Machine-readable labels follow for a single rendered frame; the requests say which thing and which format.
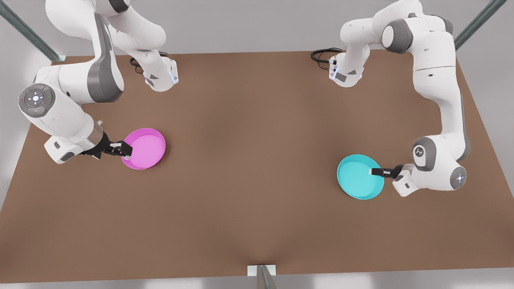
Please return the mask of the pink plate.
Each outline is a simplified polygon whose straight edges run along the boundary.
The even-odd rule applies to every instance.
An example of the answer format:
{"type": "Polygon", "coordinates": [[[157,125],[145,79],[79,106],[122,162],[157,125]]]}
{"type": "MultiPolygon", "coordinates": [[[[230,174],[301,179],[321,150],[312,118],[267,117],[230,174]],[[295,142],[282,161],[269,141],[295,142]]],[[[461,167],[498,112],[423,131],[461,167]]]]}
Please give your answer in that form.
{"type": "Polygon", "coordinates": [[[133,152],[129,159],[122,157],[121,161],[136,170],[148,169],[159,163],[166,149],[165,138],[152,128],[135,130],[124,141],[133,148],[133,152]]]}

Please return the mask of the blue plate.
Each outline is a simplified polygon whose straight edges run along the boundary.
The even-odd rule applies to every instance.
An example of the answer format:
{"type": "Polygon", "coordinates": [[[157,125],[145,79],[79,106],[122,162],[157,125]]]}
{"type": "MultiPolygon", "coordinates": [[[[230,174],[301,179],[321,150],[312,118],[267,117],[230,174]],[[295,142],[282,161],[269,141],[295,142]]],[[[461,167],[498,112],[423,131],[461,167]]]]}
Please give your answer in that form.
{"type": "Polygon", "coordinates": [[[382,192],[384,178],[369,174],[369,169],[380,168],[369,156],[354,154],[342,159],[337,168],[337,180],[342,190],[354,199],[373,199],[382,192]]]}

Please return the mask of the silver frame post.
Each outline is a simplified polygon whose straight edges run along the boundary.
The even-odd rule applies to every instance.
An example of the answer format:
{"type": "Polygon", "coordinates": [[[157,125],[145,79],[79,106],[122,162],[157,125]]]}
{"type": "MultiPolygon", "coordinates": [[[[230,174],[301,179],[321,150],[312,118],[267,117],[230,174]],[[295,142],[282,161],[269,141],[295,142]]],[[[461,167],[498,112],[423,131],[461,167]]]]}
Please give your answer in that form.
{"type": "Polygon", "coordinates": [[[490,0],[477,16],[455,38],[455,50],[457,51],[467,42],[476,31],[498,11],[507,0],[490,0]]]}
{"type": "Polygon", "coordinates": [[[249,265],[247,276],[256,277],[256,289],[278,289],[274,276],[277,275],[276,265],[249,265]]]}
{"type": "Polygon", "coordinates": [[[0,0],[0,15],[51,62],[66,61],[66,55],[58,55],[3,0],[0,0]]]}

